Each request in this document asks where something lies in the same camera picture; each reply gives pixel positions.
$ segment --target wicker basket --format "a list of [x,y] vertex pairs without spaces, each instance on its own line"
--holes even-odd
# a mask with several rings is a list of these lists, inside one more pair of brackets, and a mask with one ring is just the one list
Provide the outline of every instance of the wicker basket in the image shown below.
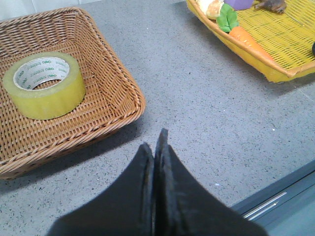
[[315,73],[315,1],[286,0],[285,14],[279,15],[254,7],[237,11],[240,26],[245,28],[275,61],[268,60],[256,51],[220,30],[215,21],[207,19],[195,0],[187,0],[188,8],[227,47],[245,62],[263,73],[269,81],[283,82]]
[[71,113],[33,120],[18,113],[0,84],[0,178],[15,178],[105,138],[138,119],[145,99],[132,76],[84,10],[61,8],[0,23],[1,79],[16,61],[39,52],[76,58],[86,86]]

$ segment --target basket rim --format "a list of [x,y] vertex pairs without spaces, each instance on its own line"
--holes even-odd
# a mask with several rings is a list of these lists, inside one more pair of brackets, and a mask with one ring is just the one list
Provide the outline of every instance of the basket rim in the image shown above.
[[[71,136],[64,137],[53,143],[35,148],[28,152],[20,153],[18,155],[0,161],[0,178],[7,178],[7,176],[13,175],[10,173],[13,173],[14,170],[21,168],[22,166],[20,162],[22,161],[24,162],[24,165],[27,165],[32,162],[39,161],[40,159],[45,157],[58,155],[58,153],[62,153],[63,151],[68,151],[69,153],[71,152],[71,149],[77,148],[89,141],[96,140],[97,138],[102,137],[103,135],[106,135],[110,132],[114,132],[115,130],[118,130],[119,128],[137,120],[144,113],[146,101],[141,89],[139,88],[136,81],[133,79],[132,75],[125,68],[120,59],[117,57],[114,50],[107,43],[102,33],[96,26],[95,21],[87,11],[79,7],[64,7],[56,10],[35,13],[32,15],[22,16],[19,18],[3,21],[0,22],[0,27],[3,28],[8,26],[14,26],[16,24],[23,24],[33,20],[41,19],[43,17],[56,16],[67,12],[77,12],[78,14],[82,14],[84,16],[85,20],[87,21],[86,23],[88,24],[88,27],[91,28],[91,30],[95,34],[95,37],[97,37],[100,44],[102,45],[102,50],[107,51],[113,62],[115,62],[118,65],[120,70],[119,72],[125,77],[126,81],[130,83],[131,85],[130,88],[133,90],[132,94],[134,94],[134,96],[132,101],[134,103],[134,109],[132,111],[129,111],[127,114],[115,116],[114,118],[107,120],[106,122],[100,122],[96,125],[93,125],[93,127],[87,128],[80,132],[76,132]],[[59,147],[58,150],[53,152],[52,149],[56,147]]]
[[241,48],[243,51],[246,51],[247,53],[251,54],[252,56],[254,56],[256,59],[258,59],[259,61],[261,61],[262,63],[264,63],[265,65],[270,66],[272,69],[279,71],[281,73],[283,73],[284,75],[286,75],[289,78],[293,78],[295,77],[298,73],[307,71],[313,67],[315,67],[315,61],[306,63],[304,65],[298,66],[298,67],[294,67],[291,69],[284,69],[283,67],[281,67],[278,63],[276,63],[275,61],[272,61],[270,59],[267,59],[266,57],[262,56],[260,53],[258,53],[257,51],[250,49],[246,46],[244,46],[244,44],[242,44],[240,41],[236,40],[235,38],[233,38],[231,35],[223,32],[219,26],[214,23],[213,21],[211,21],[210,19],[208,19],[206,17],[206,15],[201,11],[201,9],[198,7],[198,4],[196,2],[196,0],[186,0],[188,3],[190,3],[194,10],[196,11],[198,17],[201,19],[201,21],[203,21],[208,27],[210,27],[210,30],[212,30],[213,32],[217,33],[218,35],[220,35],[221,37],[228,39],[230,42],[232,42],[233,44],[235,44],[237,47]]

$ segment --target tape roll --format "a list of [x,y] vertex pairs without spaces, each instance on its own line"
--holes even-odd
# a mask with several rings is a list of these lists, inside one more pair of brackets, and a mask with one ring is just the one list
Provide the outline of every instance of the tape roll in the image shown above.
[[[57,84],[33,90],[36,86]],[[19,112],[32,119],[52,119],[71,112],[84,98],[79,64],[72,56],[47,52],[26,57],[5,73],[3,86]]]

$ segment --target table surface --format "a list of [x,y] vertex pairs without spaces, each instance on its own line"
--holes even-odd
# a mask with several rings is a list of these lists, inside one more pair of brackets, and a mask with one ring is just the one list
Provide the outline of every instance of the table surface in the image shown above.
[[147,108],[115,135],[11,181],[0,180],[0,235],[45,235],[105,190],[160,130],[191,174],[227,206],[309,163],[314,74],[273,84],[178,0],[80,5],[142,89]]

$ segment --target toy carrot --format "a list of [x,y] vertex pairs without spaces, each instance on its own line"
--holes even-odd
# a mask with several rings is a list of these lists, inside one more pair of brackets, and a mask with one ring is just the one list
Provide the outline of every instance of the toy carrot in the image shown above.
[[243,42],[247,47],[256,50],[266,58],[273,60],[273,58],[251,37],[251,35],[242,27],[237,21],[237,13],[228,4],[223,4],[220,16],[217,17],[217,24],[221,30],[229,33],[232,37],[240,42]]
[[273,58],[258,43],[255,42],[255,40],[244,28],[236,26],[230,31],[229,35],[243,42],[247,47],[260,52],[266,58],[273,60]]

